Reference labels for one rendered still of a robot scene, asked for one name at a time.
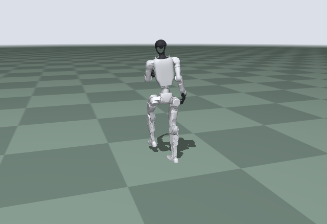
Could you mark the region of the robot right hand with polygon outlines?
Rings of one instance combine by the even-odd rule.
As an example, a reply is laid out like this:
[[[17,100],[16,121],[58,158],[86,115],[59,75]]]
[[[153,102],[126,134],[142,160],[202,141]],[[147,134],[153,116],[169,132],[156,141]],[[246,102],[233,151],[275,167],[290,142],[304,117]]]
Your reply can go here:
[[[182,96],[182,101],[181,101],[181,103],[180,104],[183,104],[183,102],[184,102],[184,100],[185,100],[185,97],[186,97],[186,95],[184,95],[184,93],[181,93],[181,96]]]

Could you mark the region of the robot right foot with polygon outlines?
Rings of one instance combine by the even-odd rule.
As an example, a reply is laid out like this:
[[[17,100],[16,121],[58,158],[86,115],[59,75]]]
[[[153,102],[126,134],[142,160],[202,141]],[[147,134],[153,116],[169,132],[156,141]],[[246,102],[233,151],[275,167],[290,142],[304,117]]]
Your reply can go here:
[[[172,158],[172,155],[167,155],[167,159],[171,160],[174,163],[179,163],[179,160],[178,160],[178,158],[176,158],[176,156],[175,156],[175,158]]]

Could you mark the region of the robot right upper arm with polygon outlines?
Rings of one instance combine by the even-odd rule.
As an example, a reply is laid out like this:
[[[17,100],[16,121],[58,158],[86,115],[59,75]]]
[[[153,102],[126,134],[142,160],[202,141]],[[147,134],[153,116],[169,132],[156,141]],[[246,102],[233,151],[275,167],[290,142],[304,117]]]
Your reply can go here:
[[[173,59],[173,62],[174,62],[174,69],[175,69],[175,73],[176,73],[176,76],[175,76],[175,81],[176,82],[179,82],[181,81],[181,67],[180,67],[180,60],[179,58],[177,57],[172,57]]]

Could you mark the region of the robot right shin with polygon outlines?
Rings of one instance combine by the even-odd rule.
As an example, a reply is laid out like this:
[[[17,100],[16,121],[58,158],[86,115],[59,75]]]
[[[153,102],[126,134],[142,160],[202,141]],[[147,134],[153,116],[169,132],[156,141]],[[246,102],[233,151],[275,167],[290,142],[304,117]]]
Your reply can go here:
[[[178,126],[177,126],[178,128]],[[179,128],[178,128],[179,132]],[[179,134],[171,134],[170,133],[170,145],[171,145],[171,151],[172,151],[172,158],[177,157],[177,145],[178,145],[178,140],[179,140]]]

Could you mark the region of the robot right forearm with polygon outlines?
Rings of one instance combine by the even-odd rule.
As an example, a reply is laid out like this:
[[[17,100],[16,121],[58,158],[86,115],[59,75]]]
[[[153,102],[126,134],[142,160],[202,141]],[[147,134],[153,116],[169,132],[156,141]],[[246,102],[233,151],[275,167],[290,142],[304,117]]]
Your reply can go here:
[[[179,81],[177,84],[179,86],[180,93],[184,93],[184,95],[186,95],[186,90],[184,87],[184,82],[183,82],[182,76],[181,76],[181,81]]]

